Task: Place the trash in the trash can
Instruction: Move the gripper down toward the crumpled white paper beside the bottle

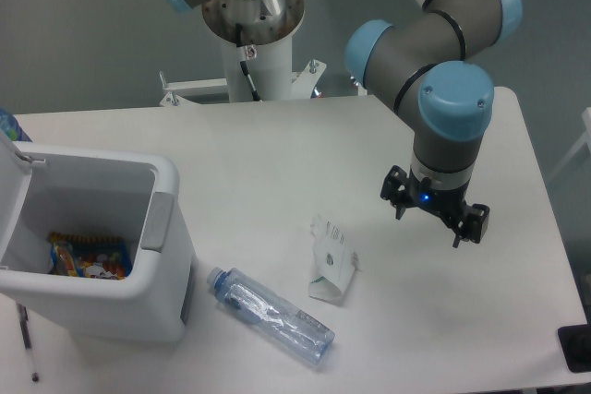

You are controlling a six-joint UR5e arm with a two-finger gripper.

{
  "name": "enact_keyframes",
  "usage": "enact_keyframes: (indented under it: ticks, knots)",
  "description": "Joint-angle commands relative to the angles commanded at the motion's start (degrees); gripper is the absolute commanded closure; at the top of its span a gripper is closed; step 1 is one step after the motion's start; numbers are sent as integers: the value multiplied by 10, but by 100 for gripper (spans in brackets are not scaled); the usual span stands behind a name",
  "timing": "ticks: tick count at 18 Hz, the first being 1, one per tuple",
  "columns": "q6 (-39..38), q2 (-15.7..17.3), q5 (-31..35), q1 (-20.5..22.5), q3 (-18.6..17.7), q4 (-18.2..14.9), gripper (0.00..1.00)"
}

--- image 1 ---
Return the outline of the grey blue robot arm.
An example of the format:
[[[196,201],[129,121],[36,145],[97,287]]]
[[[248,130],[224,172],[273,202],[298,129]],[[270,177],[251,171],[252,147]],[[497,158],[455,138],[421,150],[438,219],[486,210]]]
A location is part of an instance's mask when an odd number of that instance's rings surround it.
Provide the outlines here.
[[[303,0],[168,0],[199,8],[229,46],[225,76],[232,101],[270,101],[292,94],[291,59],[265,49],[290,39]],[[489,209],[465,193],[493,111],[494,85],[474,54],[512,34],[522,0],[416,0],[423,16],[397,29],[383,20],[359,27],[345,48],[353,78],[414,132],[410,168],[393,166],[381,197],[398,215],[418,208],[439,218],[457,242],[479,243]]]

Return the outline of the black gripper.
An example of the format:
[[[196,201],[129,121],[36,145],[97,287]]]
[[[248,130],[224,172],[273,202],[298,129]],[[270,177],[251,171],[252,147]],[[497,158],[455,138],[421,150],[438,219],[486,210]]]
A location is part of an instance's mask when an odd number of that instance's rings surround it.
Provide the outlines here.
[[[380,198],[395,208],[397,220],[406,209],[419,208],[441,219],[448,228],[454,227],[452,247],[457,248],[461,242],[479,244],[488,228],[489,206],[466,206],[466,190],[467,184],[448,190],[435,189],[428,178],[419,181],[413,173],[408,178],[401,167],[393,165],[384,178]]]

